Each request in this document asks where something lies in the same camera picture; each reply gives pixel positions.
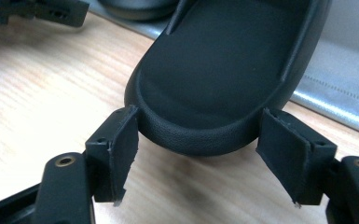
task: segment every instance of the wooden table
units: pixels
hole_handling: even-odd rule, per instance
[[[52,157],[84,150],[123,106],[152,42],[92,14],[81,29],[19,18],[0,26],[0,200],[39,182]],[[338,159],[359,155],[358,132],[293,103],[284,110],[338,144]],[[141,136],[122,205],[96,203],[97,223],[326,223],[324,206],[294,207],[255,146],[194,159]]]

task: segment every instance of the wooden surface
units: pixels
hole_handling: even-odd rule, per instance
[[[0,200],[39,182],[50,158],[84,150],[123,106],[151,44],[92,14],[81,29],[18,18],[0,26]],[[284,110],[338,144],[337,158],[359,155],[358,132],[299,105]],[[95,204],[97,223],[326,223],[324,206],[294,207],[255,146],[193,159],[141,136],[122,205]]]

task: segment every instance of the light wood tabletop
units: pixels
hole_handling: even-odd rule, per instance
[[[93,14],[80,29],[12,18],[0,26],[0,200],[41,179],[45,163],[82,152],[114,110],[153,40]],[[309,109],[292,113],[359,156],[359,133]],[[120,207],[96,203],[100,223],[326,223],[322,206],[292,204],[255,153],[189,158],[140,136]]]

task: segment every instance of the gray surface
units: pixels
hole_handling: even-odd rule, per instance
[[[97,0],[90,10],[142,35],[157,38],[168,18],[123,21]],[[359,0],[334,0],[321,40],[292,100],[359,131]]]

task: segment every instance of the black round object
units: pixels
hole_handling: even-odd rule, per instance
[[[131,21],[148,21],[172,13],[178,0],[99,0],[115,16]]]
[[[289,100],[329,1],[193,2],[139,62],[125,104],[140,108],[139,130],[158,145],[220,155],[255,140],[263,108]]]

